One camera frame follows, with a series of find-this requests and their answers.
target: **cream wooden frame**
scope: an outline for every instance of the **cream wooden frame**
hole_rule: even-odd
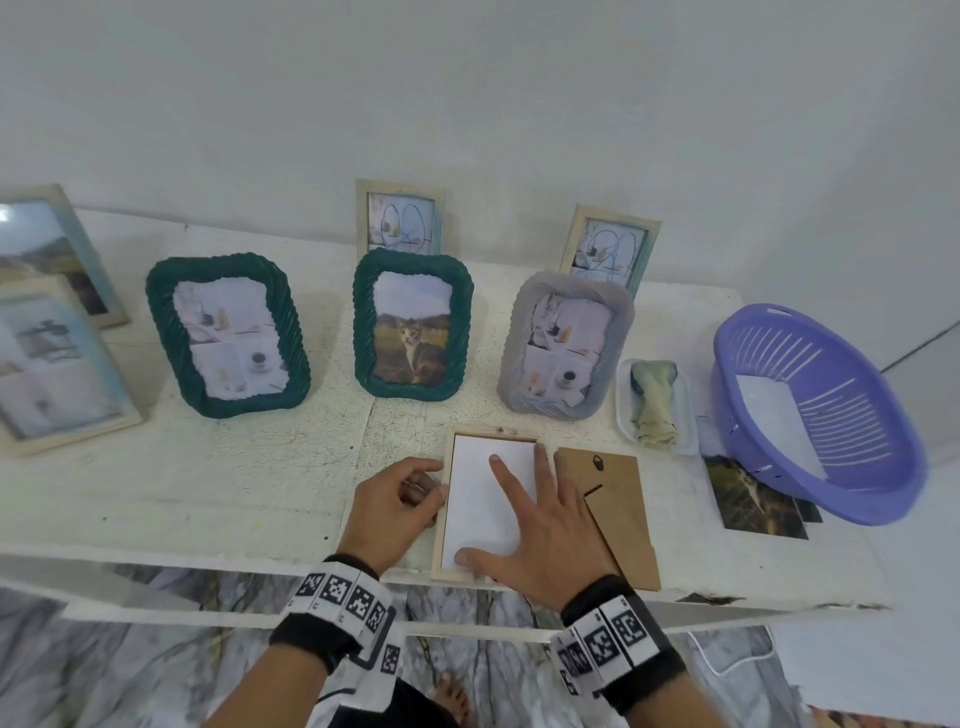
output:
[[[450,486],[450,469],[453,467],[453,442],[457,435],[468,437],[486,437],[492,440],[519,440],[521,442],[542,442],[537,436],[527,432],[517,432],[511,427],[479,427],[473,425],[455,425],[446,435],[446,454],[444,456],[443,483]],[[456,584],[483,584],[486,577],[476,578],[471,573],[456,569],[444,569],[444,538],[446,536],[446,505],[437,514],[437,531],[433,542],[433,562],[430,568],[430,578],[437,581],[447,581]]]
[[[19,298],[30,295],[49,296],[50,298],[66,301],[71,305],[78,314],[80,314],[82,319],[90,323],[90,338],[93,339],[95,345],[100,347],[105,359],[113,367],[121,383],[124,383],[116,360],[104,345],[103,339],[100,337],[92,319],[86,315],[83,304],[80,303],[80,299],[77,298],[77,294],[73,288],[70,287],[70,284],[64,276],[43,276],[33,279],[14,280],[0,285],[0,302],[9,298]],[[97,435],[122,429],[123,427],[139,425],[143,422],[143,417],[135,405],[132,404],[129,390],[127,390],[127,398],[131,403],[131,407],[129,411],[124,412],[120,417],[116,417],[108,422],[80,427],[66,433],[44,435],[30,440],[18,440],[14,434],[7,429],[6,425],[0,421],[0,449],[12,455],[30,455],[35,452],[41,452],[42,450],[58,448],[61,445],[67,445],[68,443],[73,443],[78,440],[96,437]]]
[[[622,212],[603,209],[590,205],[578,204],[573,213],[573,222],[570,224],[570,232],[566,237],[566,250],[564,251],[564,260],[560,264],[560,272],[565,276],[570,275],[573,268],[573,257],[577,252],[577,243],[584,234],[587,227],[587,220],[603,220],[617,225],[627,225],[633,228],[642,228],[647,231],[643,238],[643,244],[636,256],[634,271],[630,274],[630,280],[627,283],[627,290],[636,297],[636,290],[640,286],[640,280],[643,278],[643,272],[646,270],[647,262],[650,260],[650,254],[654,250],[654,243],[657,242],[657,236],[660,234],[660,226],[663,222],[660,220],[648,220],[645,217],[634,217],[625,215]]]
[[[107,307],[106,313],[87,314],[93,326],[106,328],[126,324],[130,316],[123,307],[113,284],[110,282],[107,271],[103,267],[100,256],[93,249],[89,237],[86,235],[83,223],[77,216],[76,210],[70,204],[66,193],[59,184],[41,184],[34,187],[24,187],[15,190],[0,192],[0,205],[15,205],[17,203],[45,202],[57,216],[57,221],[63,227],[63,233],[70,241],[74,255],[84,266],[84,272],[90,278],[97,295]]]
[[[370,203],[368,195],[407,195],[408,197],[422,197],[433,200],[433,228],[431,230],[431,255],[438,255],[443,251],[441,238],[444,232],[444,209],[446,207],[446,190],[442,187],[433,187],[407,182],[387,182],[386,180],[357,180],[356,183],[356,224],[357,224],[357,260],[367,254],[367,236],[370,232]]]

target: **wristband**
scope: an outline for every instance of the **wristband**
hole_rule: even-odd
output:
[[[290,644],[319,657],[332,674],[348,655],[373,652],[396,611],[393,595],[360,559],[335,554],[307,574],[291,596],[270,644]],[[379,655],[366,655],[375,660]]]
[[[643,600],[620,576],[604,576],[583,589],[561,619],[567,628],[550,647],[571,695],[600,693],[625,715],[686,670]]]

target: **marble floor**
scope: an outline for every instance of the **marble floor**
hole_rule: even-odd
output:
[[[208,610],[278,612],[294,577],[115,567]],[[553,627],[556,614],[514,593],[405,587],[408,619]],[[5,728],[199,726],[266,648],[269,632],[59,619],[60,605],[0,590],[0,722]],[[718,671],[770,648],[763,629],[698,635]],[[806,726],[775,658],[715,677],[687,635],[671,638],[731,726]],[[410,638],[400,677],[431,694],[439,676],[463,680],[484,728],[625,725],[578,716],[538,644]]]

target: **green wicker frame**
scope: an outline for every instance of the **green wicker frame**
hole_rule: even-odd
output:
[[[453,295],[450,296],[450,335],[446,341],[446,378],[436,387],[384,381],[373,375],[373,368],[376,366],[376,350],[373,347],[373,327],[376,324],[373,284],[384,271],[405,276],[436,276],[453,286]],[[364,255],[353,276],[353,356],[357,381],[375,397],[404,397],[423,401],[451,398],[464,383],[472,299],[473,280],[467,267],[454,257],[415,255],[383,248]]]
[[[254,395],[245,400],[218,400],[207,396],[204,378],[193,363],[190,336],[174,308],[173,295],[182,280],[208,283],[223,278],[249,278],[267,286],[267,308],[274,317],[280,356],[290,377],[282,392]],[[267,258],[255,253],[236,253],[161,260],[147,275],[147,302],[160,343],[177,376],[180,393],[187,404],[204,417],[223,420],[246,412],[289,409],[306,399],[310,391],[310,364],[303,348],[297,309],[286,275]]]

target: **cat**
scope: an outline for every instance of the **cat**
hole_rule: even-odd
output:
[[[423,321],[396,320],[396,332],[407,350],[414,384],[436,387],[446,377],[446,349],[423,341]]]

